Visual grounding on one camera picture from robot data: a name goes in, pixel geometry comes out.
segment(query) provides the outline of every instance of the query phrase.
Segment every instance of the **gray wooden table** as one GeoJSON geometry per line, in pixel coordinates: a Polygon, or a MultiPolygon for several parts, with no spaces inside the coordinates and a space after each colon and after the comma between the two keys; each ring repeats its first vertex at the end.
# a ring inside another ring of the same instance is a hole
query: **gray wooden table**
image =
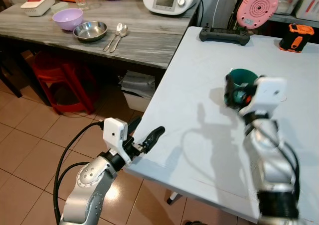
{"type": "Polygon", "coordinates": [[[80,42],[55,24],[51,10],[40,17],[29,17],[16,4],[0,13],[0,45],[7,49],[23,45],[60,53],[68,50],[74,58],[154,75],[158,83],[188,26],[194,25],[198,9],[197,3],[184,14],[166,16],[148,11],[142,0],[88,0],[88,4],[90,9],[84,11],[84,20],[101,21],[108,27],[100,41],[80,42]],[[118,22],[128,26],[129,34],[114,53],[103,52],[118,22]]]}

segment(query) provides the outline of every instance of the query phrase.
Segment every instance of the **red plastic stool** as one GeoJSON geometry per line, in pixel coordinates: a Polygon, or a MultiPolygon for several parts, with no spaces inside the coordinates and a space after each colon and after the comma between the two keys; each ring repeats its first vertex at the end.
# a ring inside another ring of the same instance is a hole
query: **red plastic stool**
{"type": "Polygon", "coordinates": [[[47,52],[39,52],[35,56],[32,68],[56,113],[85,110],[87,114],[91,114],[94,111],[93,100],[98,98],[98,86],[85,65],[47,52]],[[95,92],[91,97],[84,91],[80,79],[88,80],[93,84],[95,92]],[[72,105],[59,105],[54,94],[61,85],[68,86],[79,102],[72,105]]]}

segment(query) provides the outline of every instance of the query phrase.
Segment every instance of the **appliance display screen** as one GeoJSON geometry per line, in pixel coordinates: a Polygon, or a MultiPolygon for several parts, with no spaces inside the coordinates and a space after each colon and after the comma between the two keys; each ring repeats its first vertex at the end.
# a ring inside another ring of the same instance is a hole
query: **appliance display screen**
{"type": "Polygon", "coordinates": [[[156,5],[172,7],[174,0],[156,0],[156,5]]]}

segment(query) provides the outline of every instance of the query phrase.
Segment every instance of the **green cup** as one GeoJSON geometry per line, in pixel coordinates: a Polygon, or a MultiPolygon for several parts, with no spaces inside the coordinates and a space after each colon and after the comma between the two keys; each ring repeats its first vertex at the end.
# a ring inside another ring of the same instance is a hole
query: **green cup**
{"type": "MultiPolygon", "coordinates": [[[[232,77],[234,80],[234,88],[240,89],[244,88],[247,85],[254,85],[255,80],[258,78],[258,76],[253,73],[252,71],[246,70],[246,69],[234,69],[229,74],[229,76],[232,77]]],[[[234,92],[234,100],[237,103],[242,103],[243,96],[245,95],[244,91],[235,91],[234,92]]]]}

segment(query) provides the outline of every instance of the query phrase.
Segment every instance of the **tile floor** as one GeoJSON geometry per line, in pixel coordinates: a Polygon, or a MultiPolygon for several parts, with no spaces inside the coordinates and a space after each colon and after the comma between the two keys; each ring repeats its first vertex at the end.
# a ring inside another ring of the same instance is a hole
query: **tile floor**
{"type": "MultiPolygon", "coordinates": [[[[56,115],[27,86],[18,99],[0,82],[0,225],[54,225],[53,176],[64,147],[84,126],[105,118],[128,121],[141,112],[128,108],[121,91],[108,87],[92,115],[56,115]]],[[[91,161],[106,147],[102,131],[91,128],[70,149],[62,169],[91,161]]],[[[79,167],[65,176],[59,191],[60,209],[74,187],[79,167]]],[[[183,225],[201,220],[208,225],[251,223],[201,202],[181,197],[166,204],[170,191],[123,171],[104,200],[99,225],[183,225]]]]}

